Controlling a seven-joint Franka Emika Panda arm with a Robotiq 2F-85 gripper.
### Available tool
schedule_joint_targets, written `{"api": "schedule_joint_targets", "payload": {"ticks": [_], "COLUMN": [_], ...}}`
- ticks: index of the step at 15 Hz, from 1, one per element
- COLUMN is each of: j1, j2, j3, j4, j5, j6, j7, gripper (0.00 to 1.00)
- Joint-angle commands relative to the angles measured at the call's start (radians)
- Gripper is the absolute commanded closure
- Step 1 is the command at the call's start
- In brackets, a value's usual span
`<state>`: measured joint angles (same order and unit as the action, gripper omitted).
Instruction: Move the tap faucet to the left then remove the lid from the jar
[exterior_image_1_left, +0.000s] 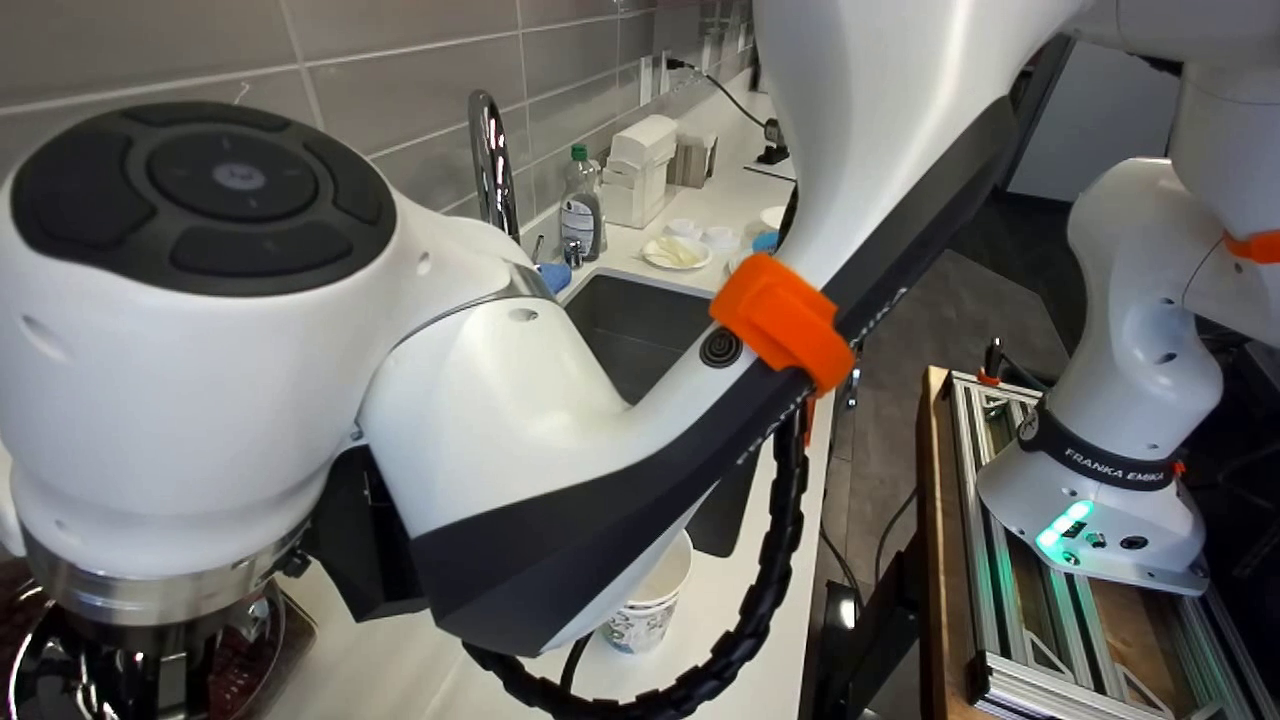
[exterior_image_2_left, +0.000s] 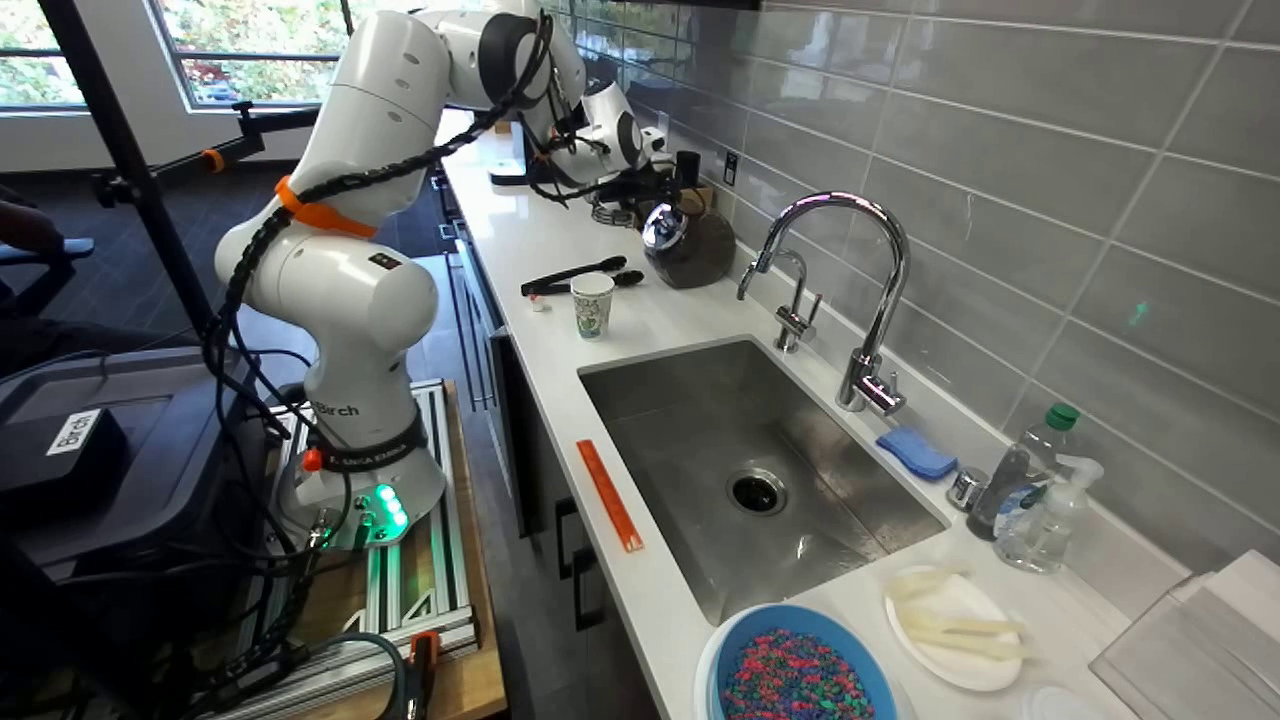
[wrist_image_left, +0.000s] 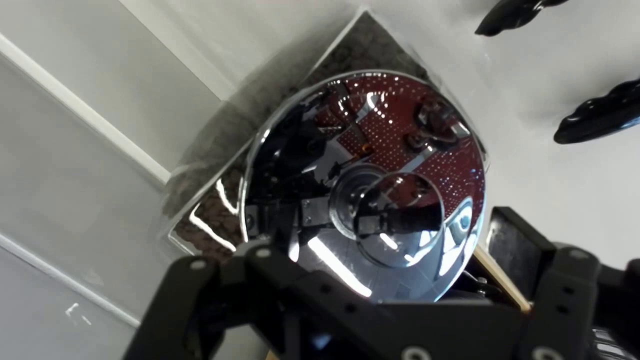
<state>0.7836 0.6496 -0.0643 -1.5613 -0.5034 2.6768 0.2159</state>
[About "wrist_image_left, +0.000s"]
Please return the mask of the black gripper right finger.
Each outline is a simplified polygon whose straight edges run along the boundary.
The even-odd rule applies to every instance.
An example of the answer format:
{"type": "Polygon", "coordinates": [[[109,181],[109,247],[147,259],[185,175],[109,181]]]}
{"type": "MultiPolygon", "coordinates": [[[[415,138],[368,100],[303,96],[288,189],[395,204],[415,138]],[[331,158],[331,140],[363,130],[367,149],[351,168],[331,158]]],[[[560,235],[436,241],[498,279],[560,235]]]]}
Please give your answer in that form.
{"type": "Polygon", "coordinates": [[[519,360],[640,360],[640,261],[550,243],[516,210],[491,216],[491,256],[533,302],[519,360]]]}

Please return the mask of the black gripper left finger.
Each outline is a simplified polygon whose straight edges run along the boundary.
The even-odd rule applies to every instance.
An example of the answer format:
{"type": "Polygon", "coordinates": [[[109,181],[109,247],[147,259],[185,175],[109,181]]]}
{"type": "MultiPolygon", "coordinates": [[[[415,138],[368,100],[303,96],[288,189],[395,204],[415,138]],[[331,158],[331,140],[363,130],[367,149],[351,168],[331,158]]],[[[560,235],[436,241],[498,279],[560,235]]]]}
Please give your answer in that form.
{"type": "Polygon", "coordinates": [[[278,338],[258,329],[255,301],[258,281],[255,261],[275,261],[268,244],[245,247],[226,264],[206,256],[176,261],[163,279],[125,360],[215,360],[228,329],[249,327],[264,347],[278,354],[278,338]]]}

